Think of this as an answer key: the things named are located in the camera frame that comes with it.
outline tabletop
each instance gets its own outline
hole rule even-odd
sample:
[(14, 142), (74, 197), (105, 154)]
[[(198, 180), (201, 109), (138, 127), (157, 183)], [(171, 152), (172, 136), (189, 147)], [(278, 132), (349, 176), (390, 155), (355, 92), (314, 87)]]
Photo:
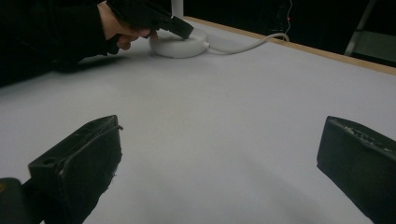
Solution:
[[(198, 22), (211, 44), (257, 39)], [(328, 116), (396, 138), (396, 76), (266, 43), (189, 59), (146, 39), (0, 89), (0, 176), (117, 115), (122, 161), (85, 223), (372, 223), (317, 167)]]

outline dark background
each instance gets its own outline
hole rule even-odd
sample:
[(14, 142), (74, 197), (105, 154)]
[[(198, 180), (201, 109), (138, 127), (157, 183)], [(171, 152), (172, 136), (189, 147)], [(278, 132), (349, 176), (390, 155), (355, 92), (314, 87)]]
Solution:
[[(170, 0), (157, 0), (170, 10)], [(369, 0), (292, 0), (290, 41), (344, 54)], [(284, 33), (290, 0), (184, 0), (185, 16), (261, 35)], [(364, 30), (396, 35), (395, 0), (377, 0)], [(364, 58), (395, 66), (393, 62)]]

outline black handheld device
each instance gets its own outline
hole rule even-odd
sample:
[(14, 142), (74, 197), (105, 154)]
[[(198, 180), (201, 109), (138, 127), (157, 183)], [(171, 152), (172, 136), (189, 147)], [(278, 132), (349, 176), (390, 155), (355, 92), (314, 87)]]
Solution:
[[(107, 5), (114, 14), (136, 28), (169, 31), (183, 39), (189, 38), (194, 29), (190, 24), (163, 9), (149, 0), (107, 0)], [(116, 54), (119, 51), (116, 35), (110, 39), (108, 52)]]

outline person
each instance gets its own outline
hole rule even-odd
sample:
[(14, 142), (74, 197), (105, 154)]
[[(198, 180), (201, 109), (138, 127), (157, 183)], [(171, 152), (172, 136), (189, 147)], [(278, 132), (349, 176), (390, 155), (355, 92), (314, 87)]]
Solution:
[(118, 19), (104, 0), (0, 0), (0, 83), (107, 55), (115, 35), (127, 50), (149, 33)]

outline black sleeve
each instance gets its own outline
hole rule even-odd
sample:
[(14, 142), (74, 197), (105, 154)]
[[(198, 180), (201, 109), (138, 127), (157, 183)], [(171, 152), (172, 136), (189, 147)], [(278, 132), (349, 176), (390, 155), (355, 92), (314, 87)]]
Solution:
[(106, 55), (96, 6), (82, 0), (0, 0), (0, 65), (77, 63)]

